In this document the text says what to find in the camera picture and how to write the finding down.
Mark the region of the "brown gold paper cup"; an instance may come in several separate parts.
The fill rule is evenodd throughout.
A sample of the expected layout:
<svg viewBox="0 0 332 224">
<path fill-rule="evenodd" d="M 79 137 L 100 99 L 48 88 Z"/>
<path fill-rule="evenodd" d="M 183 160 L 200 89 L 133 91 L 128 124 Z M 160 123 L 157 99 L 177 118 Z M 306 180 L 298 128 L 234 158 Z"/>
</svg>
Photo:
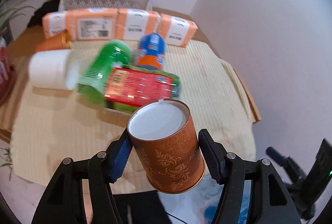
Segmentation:
<svg viewBox="0 0 332 224">
<path fill-rule="evenodd" d="M 189 107 L 158 100 L 136 110 L 127 131 L 152 187 L 167 194 L 194 188 L 205 164 Z"/>
</svg>

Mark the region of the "white paper cup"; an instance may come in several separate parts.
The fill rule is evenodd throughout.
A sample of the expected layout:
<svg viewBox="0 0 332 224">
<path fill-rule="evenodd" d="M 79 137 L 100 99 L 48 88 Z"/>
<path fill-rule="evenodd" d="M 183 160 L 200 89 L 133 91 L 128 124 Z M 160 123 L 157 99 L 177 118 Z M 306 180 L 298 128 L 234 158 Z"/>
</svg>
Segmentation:
<svg viewBox="0 0 332 224">
<path fill-rule="evenodd" d="M 74 90 L 79 79 L 80 61 L 72 49 L 35 53 L 28 65 L 28 76 L 36 88 Z"/>
</svg>

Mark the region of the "small brown paper cup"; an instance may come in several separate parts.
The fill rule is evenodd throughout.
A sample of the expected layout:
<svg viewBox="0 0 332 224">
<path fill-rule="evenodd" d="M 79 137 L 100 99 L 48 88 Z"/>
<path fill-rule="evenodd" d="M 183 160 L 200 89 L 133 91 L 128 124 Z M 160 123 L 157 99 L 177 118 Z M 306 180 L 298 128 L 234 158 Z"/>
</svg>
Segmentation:
<svg viewBox="0 0 332 224">
<path fill-rule="evenodd" d="M 45 39 L 36 46 L 35 52 L 63 49 L 71 49 L 70 35 L 67 30 Z"/>
</svg>

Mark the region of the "green plastic bottle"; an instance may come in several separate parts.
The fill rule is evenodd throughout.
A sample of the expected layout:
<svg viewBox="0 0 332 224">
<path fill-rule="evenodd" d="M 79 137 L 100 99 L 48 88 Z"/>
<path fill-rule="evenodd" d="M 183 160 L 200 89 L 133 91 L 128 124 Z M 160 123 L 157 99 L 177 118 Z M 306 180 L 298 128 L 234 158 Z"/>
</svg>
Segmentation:
<svg viewBox="0 0 332 224">
<path fill-rule="evenodd" d="M 78 79 L 77 91 L 92 104 L 103 105 L 107 81 L 115 66 L 127 65 L 132 58 L 129 45 L 111 40 L 98 52 L 92 63 Z"/>
</svg>

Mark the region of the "clear bottle red green label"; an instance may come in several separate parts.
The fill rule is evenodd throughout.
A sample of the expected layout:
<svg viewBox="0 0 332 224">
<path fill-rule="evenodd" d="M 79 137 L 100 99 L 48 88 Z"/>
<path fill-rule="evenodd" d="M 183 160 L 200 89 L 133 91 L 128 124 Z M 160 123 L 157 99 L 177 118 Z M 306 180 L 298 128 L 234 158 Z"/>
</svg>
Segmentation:
<svg viewBox="0 0 332 224">
<path fill-rule="evenodd" d="M 178 99 L 180 78 L 172 73 L 134 66 L 112 70 L 104 94 L 105 108 L 132 114 L 159 99 Z"/>
</svg>

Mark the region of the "red white ceramic pot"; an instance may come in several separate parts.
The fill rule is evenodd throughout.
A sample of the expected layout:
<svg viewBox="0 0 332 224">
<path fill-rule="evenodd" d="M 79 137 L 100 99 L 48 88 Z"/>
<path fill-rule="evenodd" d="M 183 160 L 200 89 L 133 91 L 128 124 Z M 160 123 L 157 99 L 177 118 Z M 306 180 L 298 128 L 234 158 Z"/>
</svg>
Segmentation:
<svg viewBox="0 0 332 224">
<path fill-rule="evenodd" d="M 1 37 L 0 51 L 0 104 L 2 105 L 15 84 L 16 72 L 15 66 L 10 64 L 6 41 L 3 37 Z"/>
</svg>

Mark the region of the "wooden table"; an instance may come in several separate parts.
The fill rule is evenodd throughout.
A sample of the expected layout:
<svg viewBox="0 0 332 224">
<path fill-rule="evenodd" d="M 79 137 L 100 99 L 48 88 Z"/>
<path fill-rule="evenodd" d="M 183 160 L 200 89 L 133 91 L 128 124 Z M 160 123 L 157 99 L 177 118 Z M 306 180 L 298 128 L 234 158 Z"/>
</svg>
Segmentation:
<svg viewBox="0 0 332 224">
<path fill-rule="evenodd" d="M 161 12 L 171 16 L 177 16 L 184 19 L 192 20 L 189 15 L 183 13 L 170 11 L 167 9 L 153 7 L 154 11 Z M 9 56 L 9 61 L 15 67 L 16 81 L 15 85 L 8 94 L 7 98 L 1 105 L 1 140 L 10 143 L 11 132 L 13 123 L 16 119 L 19 105 L 21 102 L 22 93 L 25 89 L 27 78 L 27 65 L 31 55 L 35 51 L 37 44 L 41 43 L 44 40 L 44 33 L 41 26 L 34 26 L 27 28 L 15 41 L 12 41 L 7 47 L 7 54 Z M 200 41 L 206 43 L 214 52 L 214 54 L 221 58 L 219 53 L 213 48 L 212 44 L 205 36 L 204 32 L 200 28 L 196 31 L 192 40 Z M 246 86 L 244 80 L 240 77 L 239 73 L 235 71 L 242 86 L 246 92 L 246 95 L 249 100 L 251 113 L 253 116 L 253 122 L 257 123 L 262 120 L 262 117 L 259 113 L 258 107 L 252 97 L 248 87 Z"/>
</svg>

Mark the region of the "blue orange soda bottle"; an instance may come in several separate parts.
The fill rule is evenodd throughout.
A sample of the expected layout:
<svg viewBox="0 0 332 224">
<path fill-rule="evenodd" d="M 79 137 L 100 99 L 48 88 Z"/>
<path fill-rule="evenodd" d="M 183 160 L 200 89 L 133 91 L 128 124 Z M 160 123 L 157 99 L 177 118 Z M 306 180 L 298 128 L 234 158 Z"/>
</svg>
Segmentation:
<svg viewBox="0 0 332 224">
<path fill-rule="evenodd" d="M 162 71 L 165 64 L 166 44 L 158 33 L 145 35 L 135 50 L 133 64 L 147 69 Z"/>
</svg>

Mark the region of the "orange tissue pack barcode label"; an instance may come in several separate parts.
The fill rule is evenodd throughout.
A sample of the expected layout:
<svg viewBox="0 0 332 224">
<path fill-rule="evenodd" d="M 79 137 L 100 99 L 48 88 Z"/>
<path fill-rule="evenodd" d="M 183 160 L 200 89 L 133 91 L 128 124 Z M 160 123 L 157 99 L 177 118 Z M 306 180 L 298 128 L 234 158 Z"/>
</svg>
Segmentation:
<svg viewBox="0 0 332 224">
<path fill-rule="evenodd" d="M 86 8 L 73 11 L 75 40 L 111 40 L 116 35 L 117 8 Z"/>
</svg>

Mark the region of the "orange tissue pack far left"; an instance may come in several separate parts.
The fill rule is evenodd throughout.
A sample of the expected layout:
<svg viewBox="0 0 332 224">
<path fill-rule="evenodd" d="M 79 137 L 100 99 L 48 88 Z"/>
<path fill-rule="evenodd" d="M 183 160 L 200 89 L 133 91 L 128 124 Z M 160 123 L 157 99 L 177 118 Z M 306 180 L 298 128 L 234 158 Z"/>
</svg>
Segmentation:
<svg viewBox="0 0 332 224">
<path fill-rule="evenodd" d="M 74 41 L 75 36 L 75 15 L 74 11 L 59 11 L 47 13 L 42 18 L 42 26 L 44 31 L 44 36 L 46 39 L 51 38 L 63 32 L 68 31 L 70 40 Z"/>
</svg>

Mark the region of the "orange tissue pack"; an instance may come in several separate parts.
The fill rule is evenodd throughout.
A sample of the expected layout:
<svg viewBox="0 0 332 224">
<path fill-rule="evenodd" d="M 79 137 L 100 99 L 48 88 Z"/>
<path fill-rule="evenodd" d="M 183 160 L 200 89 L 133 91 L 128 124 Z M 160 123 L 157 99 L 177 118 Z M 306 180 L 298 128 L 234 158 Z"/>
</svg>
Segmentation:
<svg viewBox="0 0 332 224">
<path fill-rule="evenodd" d="M 163 13 L 160 16 L 161 22 L 157 33 L 163 38 L 165 43 L 186 47 L 198 29 L 196 23 Z"/>
<path fill-rule="evenodd" d="M 44 31 L 44 36 L 46 39 L 51 38 L 63 32 L 68 31 L 70 40 L 74 41 L 75 36 L 75 15 L 74 11 L 59 11 L 47 13 L 42 18 L 42 26 Z"/>
<path fill-rule="evenodd" d="M 119 8 L 116 23 L 116 39 L 138 41 L 157 31 L 161 16 L 155 11 Z"/>
</svg>

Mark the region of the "orange tissue pack centre right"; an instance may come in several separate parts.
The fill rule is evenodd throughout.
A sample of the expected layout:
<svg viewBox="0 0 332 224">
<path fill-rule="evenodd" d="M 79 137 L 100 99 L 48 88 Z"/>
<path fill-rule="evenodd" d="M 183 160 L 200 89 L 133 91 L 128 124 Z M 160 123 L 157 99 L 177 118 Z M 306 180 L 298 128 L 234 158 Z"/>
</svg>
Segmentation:
<svg viewBox="0 0 332 224">
<path fill-rule="evenodd" d="M 157 31 L 161 16 L 155 11 L 119 8 L 116 23 L 116 39 L 138 41 Z"/>
</svg>

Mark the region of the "green potted plant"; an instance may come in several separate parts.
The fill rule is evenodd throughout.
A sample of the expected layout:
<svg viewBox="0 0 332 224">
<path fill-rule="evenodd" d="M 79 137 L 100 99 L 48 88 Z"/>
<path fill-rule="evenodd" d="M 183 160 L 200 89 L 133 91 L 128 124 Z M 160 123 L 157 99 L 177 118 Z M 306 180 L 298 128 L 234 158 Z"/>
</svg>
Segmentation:
<svg viewBox="0 0 332 224">
<path fill-rule="evenodd" d="M 24 9 L 34 9 L 35 7 L 31 5 L 26 5 L 20 8 L 7 8 L 7 0 L 1 0 L 1 35 L 4 34 L 6 28 L 9 27 L 9 23 L 12 19 L 18 16 L 25 16 L 24 13 L 21 13 Z"/>
</svg>

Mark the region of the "orange tissue pack far right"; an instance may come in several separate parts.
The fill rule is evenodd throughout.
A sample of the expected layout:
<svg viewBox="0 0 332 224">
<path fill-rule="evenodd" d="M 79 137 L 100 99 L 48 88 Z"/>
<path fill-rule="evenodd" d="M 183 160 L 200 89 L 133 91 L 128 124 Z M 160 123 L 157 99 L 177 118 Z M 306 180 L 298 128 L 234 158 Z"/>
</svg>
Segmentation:
<svg viewBox="0 0 332 224">
<path fill-rule="evenodd" d="M 165 43 L 186 47 L 198 29 L 196 23 L 163 13 L 160 16 L 161 22 L 157 33 L 163 38 Z"/>
</svg>

